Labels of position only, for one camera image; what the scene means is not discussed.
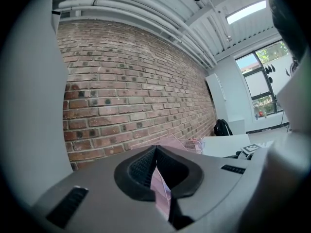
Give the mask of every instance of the white ceiling beam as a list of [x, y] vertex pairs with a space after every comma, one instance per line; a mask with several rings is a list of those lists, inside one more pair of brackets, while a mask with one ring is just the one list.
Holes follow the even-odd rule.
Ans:
[[280, 40], [282, 37], [278, 33], [276, 28], [268, 29], [264, 32], [261, 32], [251, 38], [248, 38], [233, 47], [217, 54], [215, 56], [216, 61], [220, 61], [230, 55], [236, 55], [235, 57], [239, 57], [237, 55], [243, 56], [251, 51], [257, 50], [265, 45], [268, 45], [272, 42]]
[[[214, 7], [220, 6], [226, 3], [228, 0], [213, 0]], [[192, 24], [200, 21], [204, 17], [208, 17], [209, 14], [213, 12], [213, 7], [210, 4], [207, 4], [202, 9], [198, 10], [192, 17], [190, 17], [185, 23], [190, 27]]]

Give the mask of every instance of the gray plastic surface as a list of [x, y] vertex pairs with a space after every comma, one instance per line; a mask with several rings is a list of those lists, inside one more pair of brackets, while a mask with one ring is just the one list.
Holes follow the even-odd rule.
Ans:
[[[210, 157], [166, 147], [195, 162], [204, 171], [203, 182], [195, 194], [177, 200], [182, 214], [195, 221], [180, 232], [237, 232], [256, 225], [254, 218], [277, 209], [306, 177], [311, 165], [310, 146], [310, 138], [292, 133], [283, 141], [274, 143], [269, 150], [259, 149], [250, 161]], [[129, 198], [114, 181], [115, 167], [146, 149], [143, 147], [101, 159], [71, 174], [44, 194], [34, 211], [41, 218], [45, 217], [78, 185], [89, 189], [89, 193], [69, 221], [66, 231], [175, 232], [154, 202]], [[223, 165], [246, 170], [238, 174], [221, 169]]]

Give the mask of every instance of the white wall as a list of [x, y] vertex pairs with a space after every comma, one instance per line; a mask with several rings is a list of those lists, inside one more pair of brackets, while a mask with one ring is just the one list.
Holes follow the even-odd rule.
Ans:
[[[252, 98], [246, 80], [233, 56], [219, 61], [217, 66], [209, 71], [209, 74], [211, 73], [216, 73], [223, 86], [229, 119], [243, 117], [246, 131], [260, 130], [281, 124], [283, 113], [255, 119]], [[288, 122], [286, 116], [283, 119], [283, 123], [285, 122]]]
[[31, 206], [72, 173], [63, 135], [68, 76], [51, 25], [52, 0], [32, 0], [1, 55], [1, 168], [14, 195]]

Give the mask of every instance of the black backpack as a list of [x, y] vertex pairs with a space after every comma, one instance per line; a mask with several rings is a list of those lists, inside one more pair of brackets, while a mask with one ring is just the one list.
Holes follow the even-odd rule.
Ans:
[[214, 127], [214, 133], [216, 136], [233, 135], [227, 122], [223, 119], [218, 119]]

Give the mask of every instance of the window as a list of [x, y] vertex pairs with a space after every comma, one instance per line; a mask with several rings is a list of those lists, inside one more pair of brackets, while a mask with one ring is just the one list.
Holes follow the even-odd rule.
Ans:
[[256, 11], [259, 11], [265, 8], [266, 8], [266, 1], [256, 2], [254, 4], [247, 6], [244, 9], [241, 9], [233, 13], [232, 15], [228, 16], [226, 19], [227, 19], [228, 24], [231, 24], [237, 20], [242, 19], [243, 17], [246, 17], [252, 13], [255, 13]]
[[261, 117], [282, 111], [276, 94], [290, 77], [292, 56], [283, 41], [275, 42], [236, 60], [248, 85], [254, 113]]

